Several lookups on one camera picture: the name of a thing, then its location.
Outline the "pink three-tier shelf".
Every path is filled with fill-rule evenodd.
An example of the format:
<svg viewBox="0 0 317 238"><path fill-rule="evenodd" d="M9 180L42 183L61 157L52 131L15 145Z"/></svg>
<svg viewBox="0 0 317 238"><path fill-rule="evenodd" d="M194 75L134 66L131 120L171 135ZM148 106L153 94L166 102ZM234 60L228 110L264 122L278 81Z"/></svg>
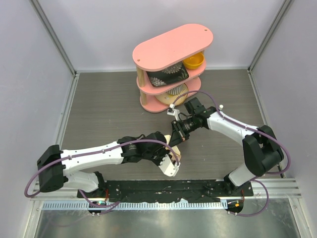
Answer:
<svg viewBox="0 0 317 238"><path fill-rule="evenodd" d="M173 64L203 53L213 41L212 31L201 24L185 24L135 47L132 53L137 69L137 86L140 91L140 103L144 110L151 113L165 111L168 106L156 99L182 82L167 86L154 87L148 79L148 72L160 71Z"/></svg>

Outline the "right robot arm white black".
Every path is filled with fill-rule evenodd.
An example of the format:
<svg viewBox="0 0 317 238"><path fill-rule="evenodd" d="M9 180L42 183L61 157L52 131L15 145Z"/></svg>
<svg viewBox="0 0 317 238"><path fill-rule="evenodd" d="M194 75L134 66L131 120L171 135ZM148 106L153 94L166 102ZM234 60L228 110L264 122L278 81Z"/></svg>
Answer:
<svg viewBox="0 0 317 238"><path fill-rule="evenodd" d="M241 123L221 114L215 107L206 108L198 98L186 102L185 108L189 117L184 120L180 119L180 112L173 104L167 110L168 115L175 117L171 123L171 147L188 140L190 132L204 127L227 136L243 148L243 164L224 177L223 188L226 194L236 195L245 183L263 176L284 159L282 149L269 126L256 127Z"/></svg>

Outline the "aluminium frame rail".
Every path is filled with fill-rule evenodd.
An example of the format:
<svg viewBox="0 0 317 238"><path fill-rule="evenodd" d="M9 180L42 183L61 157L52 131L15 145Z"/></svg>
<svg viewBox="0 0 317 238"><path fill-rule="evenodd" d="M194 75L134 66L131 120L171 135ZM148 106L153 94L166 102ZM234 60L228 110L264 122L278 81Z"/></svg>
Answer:
<svg viewBox="0 0 317 238"><path fill-rule="evenodd" d="M276 16L274 17L265 37L263 38L256 54L254 55L250 66L248 67L248 73L251 74L251 72L254 70L254 68L256 67L259 59L261 58L262 54L264 53L265 49L267 48L267 46L269 45L272 37L274 36L276 30L278 29L280 23L282 22L283 18L285 17L285 15L287 14L288 10L290 9L292 3L294 1L293 0L284 0L282 2L281 7L279 8Z"/></svg>
<svg viewBox="0 0 317 238"><path fill-rule="evenodd" d="M32 5L34 11L38 15L41 23L43 24L45 30L47 31L49 37L51 38L53 44L55 45L57 51L59 52L61 58L63 59L64 63L66 64L68 70L72 74L73 77L77 75L77 71L74 68L73 64L70 61L70 58L68 57L64 47L62 46L52 24L49 21L49 18L47 17L43 7L41 6L40 2L38 0L29 0L30 4Z"/></svg>

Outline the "aluminium frame rail right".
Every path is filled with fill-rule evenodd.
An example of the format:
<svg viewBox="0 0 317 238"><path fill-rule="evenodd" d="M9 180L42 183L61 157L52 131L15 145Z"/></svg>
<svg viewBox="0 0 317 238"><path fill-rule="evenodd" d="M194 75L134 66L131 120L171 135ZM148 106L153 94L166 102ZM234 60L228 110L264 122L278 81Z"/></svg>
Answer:
<svg viewBox="0 0 317 238"><path fill-rule="evenodd" d="M262 54L264 53L265 49L267 48L267 46L269 45L272 37L274 36L276 30L278 29L280 23L282 22L283 18L285 17L285 15L287 14L288 10L290 9L292 3L294 1L293 0L284 0L282 2L281 7L279 8L276 16L274 17L265 37L263 38L256 54L254 55L250 66L248 67L248 73L251 74L251 72L254 70L254 68L256 67L259 59L261 58Z"/></svg>

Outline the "striped small bowl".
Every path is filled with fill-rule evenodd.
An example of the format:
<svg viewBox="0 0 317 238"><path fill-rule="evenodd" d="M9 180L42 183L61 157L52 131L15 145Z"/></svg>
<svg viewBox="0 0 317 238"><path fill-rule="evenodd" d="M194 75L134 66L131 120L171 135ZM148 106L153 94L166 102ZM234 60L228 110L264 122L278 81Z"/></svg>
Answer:
<svg viewBox="0 0 317 238"><path fill-rule="evenodd" d="M184 86L184 84L181 84L177 87L174 87L174 88L168 90L167 94L172 95L172 96L180 95L184 89L186 89L186 87Z"/></svg>

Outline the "beige patterned plate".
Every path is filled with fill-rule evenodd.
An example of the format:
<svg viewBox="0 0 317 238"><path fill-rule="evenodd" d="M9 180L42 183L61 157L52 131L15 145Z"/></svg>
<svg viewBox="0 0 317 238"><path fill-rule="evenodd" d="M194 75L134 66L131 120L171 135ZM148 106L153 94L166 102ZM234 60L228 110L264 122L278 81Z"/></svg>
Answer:
<svg viewBox="0 0 317 238"><path fill-rule="evenodd" d="M187 87L187 85L186 85L185 83L183 83L183 84L184 84L184 86L186 87L186 89L184 89L180 95L182 95L182 94L188 92L188 87ZM169 106L169 105L172 104L180 95L172 96L172 95L167 94L167 92L164 92L164 93L162 93L162 94L155 95L155 98L156 98L160 103L162 103L163 105Z"/></svg>

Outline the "aluminium frame rail left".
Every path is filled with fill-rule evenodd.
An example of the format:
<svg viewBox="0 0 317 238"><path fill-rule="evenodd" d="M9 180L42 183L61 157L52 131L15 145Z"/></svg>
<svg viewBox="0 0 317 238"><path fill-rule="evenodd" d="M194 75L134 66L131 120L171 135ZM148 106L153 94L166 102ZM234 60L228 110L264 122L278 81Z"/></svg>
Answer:
<svg viewBox="0 0 317 238"><path fill-rule="evenodd" d="M49 21L49 18L47 17L43 7L41 6L40 2L38 0L29 0L30 4L32 5L34 11L38 15L41 23L43 24L45 30L47 31L49 37L51 38L53 44L55 45L57 51L59 52L61 58L63 59L64 63L66 64L68 70L72 74L73 77L77 75L77 71L74 68L73 64L70 61L70 58L68 57L64 47L62 46L52 24Z"/></svg>

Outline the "pink envelope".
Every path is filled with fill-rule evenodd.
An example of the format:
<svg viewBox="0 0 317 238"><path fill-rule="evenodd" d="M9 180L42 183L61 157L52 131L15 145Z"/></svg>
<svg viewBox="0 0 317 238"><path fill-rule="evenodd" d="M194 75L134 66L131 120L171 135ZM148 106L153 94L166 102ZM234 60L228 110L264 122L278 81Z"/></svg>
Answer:
<svg viewBox="0 0 317 238"><path fill-rule="evenodd" d="M180 159L181 159L181 152L177 146L173 146L172 150L174 153L172 151L170 151L170 153L169 153L170 159L172 162L176 163L176 159L178 159L178 161L180 161Z"/></svg>

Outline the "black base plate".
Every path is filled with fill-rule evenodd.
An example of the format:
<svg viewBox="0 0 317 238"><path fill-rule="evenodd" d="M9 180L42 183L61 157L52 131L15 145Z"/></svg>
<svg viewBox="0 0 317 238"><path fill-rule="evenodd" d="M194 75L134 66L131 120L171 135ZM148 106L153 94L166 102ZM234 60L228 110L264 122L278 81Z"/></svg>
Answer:
<svg viewBox="0 0 317 238"><path fill-rule="evenodd" d="M110 202L189 203L218 202L220 197L251 197L250 182L230 190L226 182L215 179L190 180L108 180L101 188L85 193L88 199L108 198Z"/></svg>

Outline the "yellow bowl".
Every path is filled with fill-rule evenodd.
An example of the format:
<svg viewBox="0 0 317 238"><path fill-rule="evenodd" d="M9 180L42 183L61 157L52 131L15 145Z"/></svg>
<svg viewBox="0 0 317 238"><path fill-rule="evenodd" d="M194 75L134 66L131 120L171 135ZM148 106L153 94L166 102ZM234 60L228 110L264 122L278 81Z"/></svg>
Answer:
<svg viewBox="0 0 317 238"><path fill-rule="evenodd" d="M197 69L203 64L204 60L204 54L202 52L199 52L184 59L182 62L187 69Z"/></svg>

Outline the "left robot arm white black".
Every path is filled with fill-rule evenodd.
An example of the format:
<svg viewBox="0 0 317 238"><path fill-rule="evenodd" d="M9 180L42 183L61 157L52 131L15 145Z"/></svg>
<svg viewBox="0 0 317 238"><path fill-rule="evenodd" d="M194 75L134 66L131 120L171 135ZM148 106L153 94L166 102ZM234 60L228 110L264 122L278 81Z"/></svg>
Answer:
<svg viewBox="0 0 317 238"><path fill-rule="evenodd" d="M66 186L99 198L106 190L102 175L84 173L84 169L140 160L149 160L165 175L174 176L176 168L164 146L166 143L166 137L155 132L148 136L126 136L107 145L80 150L60 150L59 145L52 145L37 161L40 192L53 192Z"/></svg>

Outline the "black floral plate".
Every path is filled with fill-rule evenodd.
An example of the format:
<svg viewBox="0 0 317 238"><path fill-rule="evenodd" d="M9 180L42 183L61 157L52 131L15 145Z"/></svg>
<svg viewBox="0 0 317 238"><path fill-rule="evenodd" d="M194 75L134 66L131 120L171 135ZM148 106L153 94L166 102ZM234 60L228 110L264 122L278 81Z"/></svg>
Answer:
<svg viewBox="0 0 317 238"><path fill-rule="evenodd" d="M147 71L147 76L154 87L162 87L189 78L189 73L183 62L180 61L161 71Z"/></svg>

